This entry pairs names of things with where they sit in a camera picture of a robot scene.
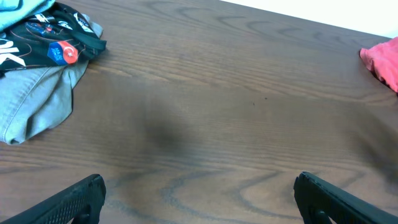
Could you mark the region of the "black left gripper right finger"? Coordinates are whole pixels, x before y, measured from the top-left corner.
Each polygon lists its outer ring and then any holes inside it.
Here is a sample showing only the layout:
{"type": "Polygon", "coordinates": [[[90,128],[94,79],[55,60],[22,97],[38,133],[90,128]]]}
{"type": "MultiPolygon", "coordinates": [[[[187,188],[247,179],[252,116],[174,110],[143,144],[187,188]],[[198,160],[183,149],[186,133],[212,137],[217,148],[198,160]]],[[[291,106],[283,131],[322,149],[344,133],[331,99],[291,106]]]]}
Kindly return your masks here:
{"type": "Polygon", "coordinates": [[[304,224],[397,224],[397,217],[309,173],[295,179],[294,198],[304,224]]]}

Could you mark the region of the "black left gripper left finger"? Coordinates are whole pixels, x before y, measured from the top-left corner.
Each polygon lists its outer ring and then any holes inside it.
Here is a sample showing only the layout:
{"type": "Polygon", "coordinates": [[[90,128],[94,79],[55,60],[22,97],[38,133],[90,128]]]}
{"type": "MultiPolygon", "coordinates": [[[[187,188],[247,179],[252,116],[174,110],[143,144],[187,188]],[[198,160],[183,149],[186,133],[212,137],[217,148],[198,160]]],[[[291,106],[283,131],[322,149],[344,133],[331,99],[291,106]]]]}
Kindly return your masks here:
{"type": "Polygon", "coordinates": [[[1,224],[98,224],[106,186],[92,174],[1,224]]]}

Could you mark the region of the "light blue t-shirt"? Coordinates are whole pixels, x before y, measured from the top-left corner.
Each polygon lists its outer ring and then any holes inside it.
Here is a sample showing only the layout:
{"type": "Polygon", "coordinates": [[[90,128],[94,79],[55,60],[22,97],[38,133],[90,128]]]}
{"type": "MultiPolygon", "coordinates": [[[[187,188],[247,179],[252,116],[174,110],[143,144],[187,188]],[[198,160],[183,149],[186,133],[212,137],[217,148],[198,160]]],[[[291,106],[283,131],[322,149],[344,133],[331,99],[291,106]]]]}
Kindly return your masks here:
{"type": "Polygon", "coordinates": [[[55,0],[1,0],[1,32],[13,24],[46,11],[55,0]]]}

